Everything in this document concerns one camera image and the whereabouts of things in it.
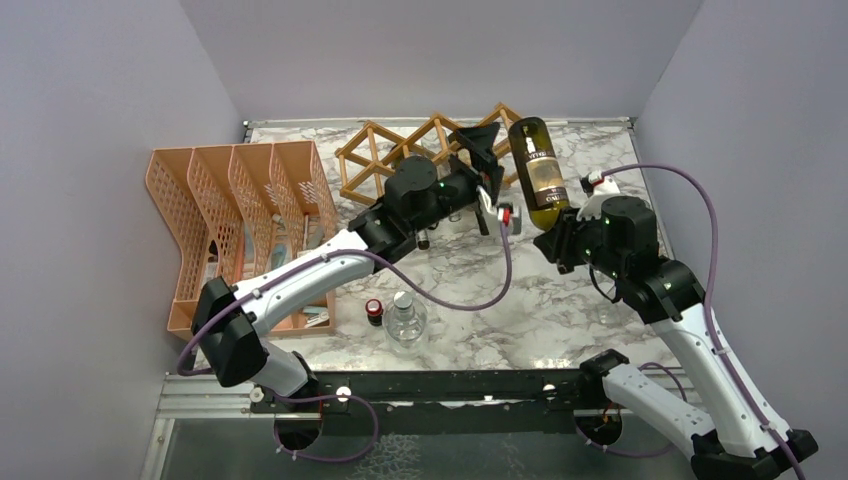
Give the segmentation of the green wine bottle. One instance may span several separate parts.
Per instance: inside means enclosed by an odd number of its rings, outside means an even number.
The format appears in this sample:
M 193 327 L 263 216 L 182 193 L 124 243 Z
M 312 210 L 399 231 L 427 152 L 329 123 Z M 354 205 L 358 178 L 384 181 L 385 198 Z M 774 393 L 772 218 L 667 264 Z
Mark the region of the green wine bottle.
M 530 220 L 548 231 L 570 201 L 547 125 L 539 117 L 522 118 L 510 126 L 508 141 Z
M 422 229 L 416 232 L 416 244 L 417 248 L 422 251 L 426 251 L 430 248 L 431 242 L 428 229 Z

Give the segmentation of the round clear glass decanter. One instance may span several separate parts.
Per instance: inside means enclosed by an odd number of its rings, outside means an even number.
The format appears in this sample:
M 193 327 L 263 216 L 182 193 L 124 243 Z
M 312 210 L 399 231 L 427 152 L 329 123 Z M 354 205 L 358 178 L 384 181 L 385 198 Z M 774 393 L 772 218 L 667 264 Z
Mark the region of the round clear glass decanter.
M 428 345 L 428 310 L 418 296 L 398 291 L 383 316 L 389 349 L 400 357 L 420 356 Z

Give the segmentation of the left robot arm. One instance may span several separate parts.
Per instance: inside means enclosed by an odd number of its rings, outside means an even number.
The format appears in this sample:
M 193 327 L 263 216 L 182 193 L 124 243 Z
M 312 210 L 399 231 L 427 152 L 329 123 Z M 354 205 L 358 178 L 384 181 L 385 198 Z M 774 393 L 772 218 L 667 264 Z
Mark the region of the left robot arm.
M 270 387 L 285 407 L 298 411 L 313 401 L 314 384 L 303 357 L 263 340 L 289 315 L 338 287 L 396 263 L 417 247 L 419 233 L 450 215 L 478 205 L 493 216 L 503 236 L 509 212 L 496 209 L 504 170 L 494 153 L 500 123 L 460 127 L 451 141 L 466 150 L 464 163 L 450 155 L 450 173 L 439 177 L 432 160 L 401 160 L 374 204 L 347 228 L 307 254 L 256 277 L 229 284 L 221 276 L 201 291 L 186 348 L 198 348 L 208 372 L 224 388 L 253 381 Z

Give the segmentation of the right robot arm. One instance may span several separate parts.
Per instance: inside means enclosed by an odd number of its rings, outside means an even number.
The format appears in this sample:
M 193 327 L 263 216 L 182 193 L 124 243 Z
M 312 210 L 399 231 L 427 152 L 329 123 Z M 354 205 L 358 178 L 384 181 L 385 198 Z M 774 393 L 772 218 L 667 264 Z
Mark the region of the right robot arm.
M 610 277 L 621 301 L 668 346 L 695 387 L 695 407 L 654 383 L 615 351 L 582 364 L 579 398 L 622 404 L 667 438 L 699 479 L 776 479 L 818 452 L 806 430 L 771 408 L 704 317 L 706 297 L 682 262 L 659 252 L 654 212 L 638 197 L 571 208 L 533 243 L 562 273 L 587 265 Z

